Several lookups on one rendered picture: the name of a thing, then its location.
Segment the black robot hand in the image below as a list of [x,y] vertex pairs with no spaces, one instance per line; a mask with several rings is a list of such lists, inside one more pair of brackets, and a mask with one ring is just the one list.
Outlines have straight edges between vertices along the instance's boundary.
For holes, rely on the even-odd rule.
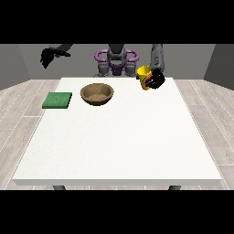
[[61,51],[54,48],[45,48],[41,52],[40,62],[42,63],[42,66],[46,69],[56,56],[69,57],[70,54],[66,51]]
[[144,83],[147,88],[158,89],[165,82],[165,76],[160,69],[154,69],[152,76]]

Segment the yellow cup with melon print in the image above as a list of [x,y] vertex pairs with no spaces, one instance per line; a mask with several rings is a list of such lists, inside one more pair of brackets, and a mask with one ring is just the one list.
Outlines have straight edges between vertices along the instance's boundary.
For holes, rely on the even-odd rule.
[[152,77],[152,71],[149,66],[141,66],[137,69],[137,78],[141,82],[141,86],[144,90],[149,90],[149,87],[145,86],[145,82]]

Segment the green square pad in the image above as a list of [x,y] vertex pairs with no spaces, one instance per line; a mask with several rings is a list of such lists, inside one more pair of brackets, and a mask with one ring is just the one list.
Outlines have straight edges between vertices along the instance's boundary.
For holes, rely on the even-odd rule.
[[67,109],[71,92],[50,92],[42,104],[43,109]]

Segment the brown wooden bowl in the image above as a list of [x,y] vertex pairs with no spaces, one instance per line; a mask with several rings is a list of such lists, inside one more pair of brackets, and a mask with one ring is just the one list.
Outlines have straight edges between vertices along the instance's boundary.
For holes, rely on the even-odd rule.
[[113,96],[113,88],[105,83],[92,83],[80,90],[81,98],[92,106],[106,104]]

